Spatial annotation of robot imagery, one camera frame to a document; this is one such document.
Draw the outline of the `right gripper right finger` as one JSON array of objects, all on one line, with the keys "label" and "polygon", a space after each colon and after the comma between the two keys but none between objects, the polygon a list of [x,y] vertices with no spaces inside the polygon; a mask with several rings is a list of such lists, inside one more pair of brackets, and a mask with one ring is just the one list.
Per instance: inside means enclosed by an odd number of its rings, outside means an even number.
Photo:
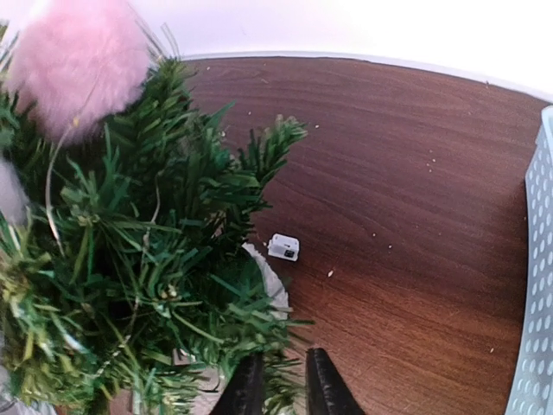
[{"label": "right gripper right finger", "polygon": [[306,411],[309,415],[365,415],[324,348],[306,353]]}]

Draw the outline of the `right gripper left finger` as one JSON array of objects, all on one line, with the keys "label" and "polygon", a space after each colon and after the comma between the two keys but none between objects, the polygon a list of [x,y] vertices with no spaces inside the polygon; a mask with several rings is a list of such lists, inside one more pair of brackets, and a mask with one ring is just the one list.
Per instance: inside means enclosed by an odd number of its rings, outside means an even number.
[{"label": "right gripper left finger", "polygon": [[261,415],[264,405],[264,355],[243,358],[210,415]]}]

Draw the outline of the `white battery box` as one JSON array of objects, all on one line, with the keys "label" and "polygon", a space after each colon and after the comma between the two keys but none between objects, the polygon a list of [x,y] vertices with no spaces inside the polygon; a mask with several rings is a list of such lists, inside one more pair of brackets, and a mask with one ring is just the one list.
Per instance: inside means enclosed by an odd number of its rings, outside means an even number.
[{"label": "white battery box", "polygon": [[267,245],[268,255],[273,258],[296,262],[300,252],[300,241],[296,238],[275,233]]}]

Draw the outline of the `small green christmas tree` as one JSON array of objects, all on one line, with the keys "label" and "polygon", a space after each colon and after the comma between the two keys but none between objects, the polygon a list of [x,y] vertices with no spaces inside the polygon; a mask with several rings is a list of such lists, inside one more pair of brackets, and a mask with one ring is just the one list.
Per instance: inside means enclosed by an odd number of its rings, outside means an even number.
[{"label": "small green christmas tree", "polygon": [[242,247],[264,187],[305,137],[278,118],[248,150],[220,142],[218,115],[190,107],[175,60],[143,96],[100,124],[99,140],[47,143],[14,93],[8,157],[29,195],[27,222],[1,224],[1,363],[26,405],[105,414],[125,390],[137,414],[189,414],[216,373],[264,355],[264,414],[291,414],[290,319]]}]

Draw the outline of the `white fluffy ornament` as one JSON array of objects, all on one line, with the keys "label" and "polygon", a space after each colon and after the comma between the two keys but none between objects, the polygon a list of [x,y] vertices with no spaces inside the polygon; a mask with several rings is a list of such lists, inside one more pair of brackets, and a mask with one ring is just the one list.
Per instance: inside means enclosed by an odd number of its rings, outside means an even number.
[{"label": "white fluffy ornament", "polygon": [[0,202],[3,217],[12,225],[27,222],[27,197],[12,163],[1,157]]}]

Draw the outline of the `pink pompom ornament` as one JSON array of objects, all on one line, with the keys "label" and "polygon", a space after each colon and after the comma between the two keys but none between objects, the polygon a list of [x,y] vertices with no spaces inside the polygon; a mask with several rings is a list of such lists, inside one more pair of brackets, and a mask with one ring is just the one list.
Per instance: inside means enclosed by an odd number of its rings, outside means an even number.
[{"label": "pink pompom ornament", "polygon": [[127,1],[44,1],[21,32],[5,85],[51,141],[80,141],[142,94],[148,41]]}]

